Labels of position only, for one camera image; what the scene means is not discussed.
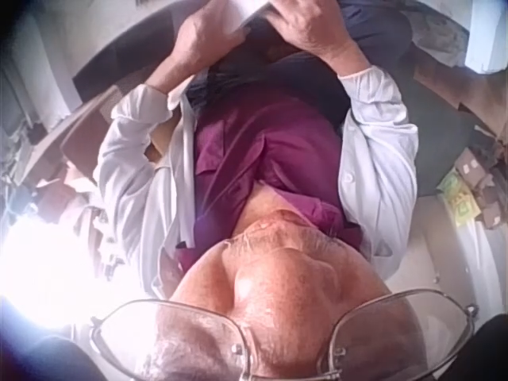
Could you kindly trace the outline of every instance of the hand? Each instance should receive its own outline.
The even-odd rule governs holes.
[[[265,14],[268,22],[289,44],[325,62],[352,42],[337,0],[270,0],[276,12]]]
[[[212,66],[245,41],[244,29],[234,33],[224,30],[227,3],[210,0],[180,27],[171,56],[188,69],[189,75]]]

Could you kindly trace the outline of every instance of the brown cardboard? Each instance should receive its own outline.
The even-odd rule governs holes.
[[[499,202],[495,202],[483,209],[477,220],[483,222],[486,229],[495,229],[501,225],[504,222],[504,218]]]
[[[499,201],[498,192],[495,187],[485,187],[479,191],[487,205],[494,204]]]
[[[504,164],[499,164],[491,169],[495,189],[498,193],[498,200],[503,212],[508,216],[508,171]]]
[[[464,149],[456,160],[455,168],[471,189],[475,189],[488,175],[487,169],[469,148]]]
[[[465,81],[461,103],[481,119],[504,144],[508,143],[508,71],[492,75],[464,72]]]
[[[490,173],[487,173],[487,175],[480,180],[478,185],[476,186],[478,189],[488,188],[494,186],[494,176]]]
[[[508,164],[508,148],[506,147],[506,146],[508,146],[508,121],[505,121],[505,126],[502,129],[501,133],[499,134],[499,140],[505,146],[504,158],[505,158],[506,163]]]

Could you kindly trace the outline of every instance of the eyeglasses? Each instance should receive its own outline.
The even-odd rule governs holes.
[[[335,324],[328,352],[317,362],[318,375],[302,380],[424,379],[453,360],[471,337],[472,311],[426,289],[367,302]],[[267,379],[252,374],[256,348],[249,348],[247,335],[220,314],[137,300],[93,319],[90,340],[106,361],[135,380]]]

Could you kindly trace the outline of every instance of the glasses frame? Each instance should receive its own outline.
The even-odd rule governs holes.
[[[132,304],[142,303],[142,302],[151,302],[151,303],[157,303],[161,306],[170,306],[179,310],[185,310],[188,312],[199,312],[201,314],[206,315],[209,318],[217,318],[219,319],[224,325],[227,325],[229,328],[236,330],[239,337],[241,338],[241,345],[242,353],[241,358],[244,363],[243,370],[240,376],[239,381],[247,381],[247,380],[271,380],[271,381],[324,381],[324,380],[342,380],[341,378],[341,370],[340,368],[336,368],[335,366],[335,354],[333,353],[333,344],[335,343],[335,337],[337,336],[337,332],[339,328],[342,326],[344,322],[349,320],[350,318],[354,317],[356,314],[358,314],[361,310],[364,310],[365,308],[368,308],[372,306],[373,304],[376,304],[378,302],[387,302],[391,299],[397,299],[397,298],[406,298],[408,296],[412,296],[415,294],[423,294],[423,293],[430,293],[430,294],[436,294],[441,297],[446,298],[449,300],[453,305],[455,305],[459,310],[461,310],[464,313],[464,316],[466,317],[467,325],[464,328],[464,331],[460,335],[460,339],[457,341],[455,347],[450,351],[450,353],[441,361],[438,363],[438,365],[434,366],[432,369],[429,369],[425,374],[419,375],[418,377],[413,377],[412,379],[409,379],[407,381],[417,381],[424,379],[425,377],[428,377],[429,375],[433,374],[435,371],[441,369],[444,367],[447,363],[452,361],[458,354],[458,352],[465,346],[465,344],[468,342],[468,340],[471,338],[472,334],[475,330],[475,323],[474,323],[474,316],[471,313],[471,310],[469,310],[467,307],[462,307],[454,298],[450,297],[446,293],[439,291],[439,290],[433,290],[429,288],[418,288],[403,292],[398,292],[396,294],[389,294],[382,296],[380,298],[372,299],[369,302],[365,302],[358,307],[354,308],[353,310],[350,310],[347,312],[344,316],[342,316],[338,322],[333,327],[332,336],[329,341],[329,347],[328,347],[328,364],[329,364],[329,371],[326,372],[323,375],[313,376],[313,377],[307,377],[303,379],[272,379],[267,378],[263,376],[257,376],[251,374],[251,351],[249,350],[249,347],[247,345],[247,340],[245,338],[244,332],[241,329],[241,327],[232,319],[216,314],[214,312],[205,310],[200,307],[194,307],[194,306],[188,306],[186,304],[180,303],[180,302],[171,302],[167,300],[160,300],[160,299],[137,299],[132,300],[130,302],[124,303],[120,305],[119,307],[115,308],[113,311],[111,311],[109,314],[107,314],[104,318],[99,319],[96,317],[93,317],[91,319],[91,331],[90,331],[90,344],[92,348],[111,366],[115,367],[117,370],[121,371],[128,377],[131,377],[135,380],[144,381],[142,379],[139,379],[139,376],[133,374],[129,369],[125,368],[121,362],[115,357],[115,355],[108,349],[108,346],[104,343],[100,336],[102,325],[105,321],[107,321],[111,316],[116,314],[120,309],[130,306]]]

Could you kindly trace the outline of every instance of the nose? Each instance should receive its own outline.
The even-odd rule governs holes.
[[[315,375],[333,329],[333,269],[304,252],[281,248],[239,269],[232,318],[256,342],[257,375]]]

